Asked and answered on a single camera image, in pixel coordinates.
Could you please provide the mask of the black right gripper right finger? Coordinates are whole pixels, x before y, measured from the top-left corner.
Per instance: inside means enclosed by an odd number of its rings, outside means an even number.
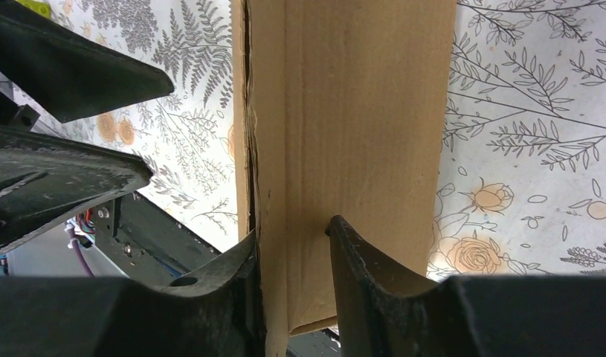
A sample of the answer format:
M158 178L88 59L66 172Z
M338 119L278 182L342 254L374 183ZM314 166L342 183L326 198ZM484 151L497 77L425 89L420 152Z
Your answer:
M457 275L438 283L332 217L344 356L606 356L606 277Z

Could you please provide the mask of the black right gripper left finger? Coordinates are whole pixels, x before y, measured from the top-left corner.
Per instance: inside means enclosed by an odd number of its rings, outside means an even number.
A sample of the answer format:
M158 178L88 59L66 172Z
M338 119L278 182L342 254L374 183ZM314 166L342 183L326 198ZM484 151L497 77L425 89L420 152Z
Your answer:
M0 277L0 356L263 356L257 238L169 286Z

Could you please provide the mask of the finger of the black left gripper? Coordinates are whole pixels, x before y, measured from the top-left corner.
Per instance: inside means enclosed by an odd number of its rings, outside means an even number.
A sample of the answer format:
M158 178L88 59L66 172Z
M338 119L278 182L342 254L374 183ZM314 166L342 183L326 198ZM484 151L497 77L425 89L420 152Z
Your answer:
M0 1L0 72L62 123L175 90L161 69L98 45L17 1Z
M136 155L0 126L0 254L151 178Z

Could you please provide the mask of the cardboard box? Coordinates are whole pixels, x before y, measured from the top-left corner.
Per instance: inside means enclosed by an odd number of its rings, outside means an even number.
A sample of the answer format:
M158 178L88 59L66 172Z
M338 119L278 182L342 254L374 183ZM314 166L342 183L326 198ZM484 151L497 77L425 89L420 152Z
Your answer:
M455 1L233 1L239 232L258 238L265 353L338 322L343 216L424 274Z

